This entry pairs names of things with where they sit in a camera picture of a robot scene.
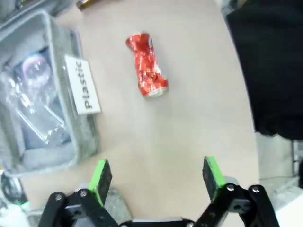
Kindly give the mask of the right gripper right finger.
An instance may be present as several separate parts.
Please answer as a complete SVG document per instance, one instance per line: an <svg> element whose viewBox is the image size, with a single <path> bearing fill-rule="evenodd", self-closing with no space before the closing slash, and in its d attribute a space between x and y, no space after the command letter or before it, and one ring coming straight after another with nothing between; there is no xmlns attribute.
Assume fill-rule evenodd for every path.
<svg viewBox="0 0 303 227"><path fill-rule="evenodd" d="M197 227L219 227L230 213L246 227L278 227L274 207L262 185L248 189L225 180L214 157L205 156L203 180L211 203L196 221Z"/></svg>

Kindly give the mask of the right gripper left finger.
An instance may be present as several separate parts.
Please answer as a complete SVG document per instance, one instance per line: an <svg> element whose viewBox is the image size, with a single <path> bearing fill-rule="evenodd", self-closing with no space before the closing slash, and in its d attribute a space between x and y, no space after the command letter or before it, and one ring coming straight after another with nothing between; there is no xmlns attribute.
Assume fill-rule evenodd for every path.
<svg viewBox="0 0 303 227"><path fill-rule="evenodd" d="M105 201L112 180L108 160L100 160L95 168L88 188L65 195L52 193L41 215L43 227L74 227L84 220L90 227L119 226L105 209Z"/></svg>

